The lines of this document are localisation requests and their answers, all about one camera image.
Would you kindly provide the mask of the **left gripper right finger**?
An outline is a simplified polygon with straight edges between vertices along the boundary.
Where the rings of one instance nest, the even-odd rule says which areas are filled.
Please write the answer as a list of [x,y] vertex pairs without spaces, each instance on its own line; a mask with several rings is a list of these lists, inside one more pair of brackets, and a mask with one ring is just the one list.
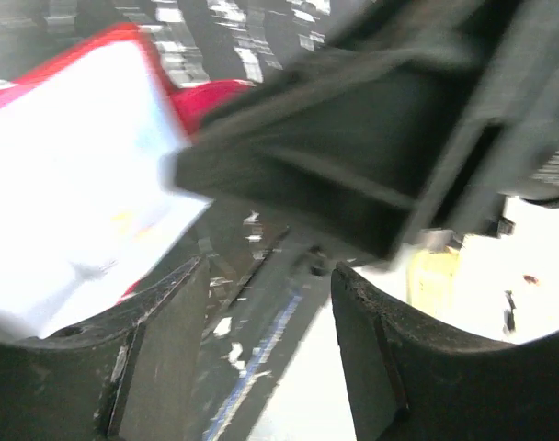
[[331,298],[359,440],[559,440],[559,332],[523,345],[440,322],[338,264]]

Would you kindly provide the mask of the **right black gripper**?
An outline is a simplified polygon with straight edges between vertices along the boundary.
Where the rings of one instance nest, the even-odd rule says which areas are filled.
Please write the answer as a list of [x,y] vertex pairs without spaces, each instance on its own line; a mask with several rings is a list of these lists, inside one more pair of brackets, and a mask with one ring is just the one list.
[[533,173],[559,146],[559,1],[410,1],[403,98],[408,230],[472,230],[505,195],[559,198]]

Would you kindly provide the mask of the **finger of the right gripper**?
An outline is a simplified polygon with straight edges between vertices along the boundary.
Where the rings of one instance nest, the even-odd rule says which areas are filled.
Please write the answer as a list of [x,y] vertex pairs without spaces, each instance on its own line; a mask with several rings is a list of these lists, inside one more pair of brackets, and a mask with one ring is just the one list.
[[320,51],[210,115],[174,161],[174,183],[252,202],[345,243],[366,260],[394,256],[415,212],[431,153],[421,120],[442,113],[455,85],[482,67],[470,45]]

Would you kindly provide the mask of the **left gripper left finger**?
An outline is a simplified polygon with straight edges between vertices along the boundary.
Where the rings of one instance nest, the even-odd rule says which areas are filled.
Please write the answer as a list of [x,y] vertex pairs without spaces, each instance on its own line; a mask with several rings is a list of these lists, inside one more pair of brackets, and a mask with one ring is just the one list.
[[195,257],[40,340],[0,342],[0,440],[180,440],[210,284]]

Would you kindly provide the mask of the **red leather card holder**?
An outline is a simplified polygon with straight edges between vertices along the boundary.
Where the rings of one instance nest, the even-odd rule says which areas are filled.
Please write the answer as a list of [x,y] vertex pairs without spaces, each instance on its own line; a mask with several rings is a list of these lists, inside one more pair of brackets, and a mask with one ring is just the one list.
[[169,158],[249,88],[180,88],[133,24],[0,90],[0,340],[46,338],[120,302],[209,207]]

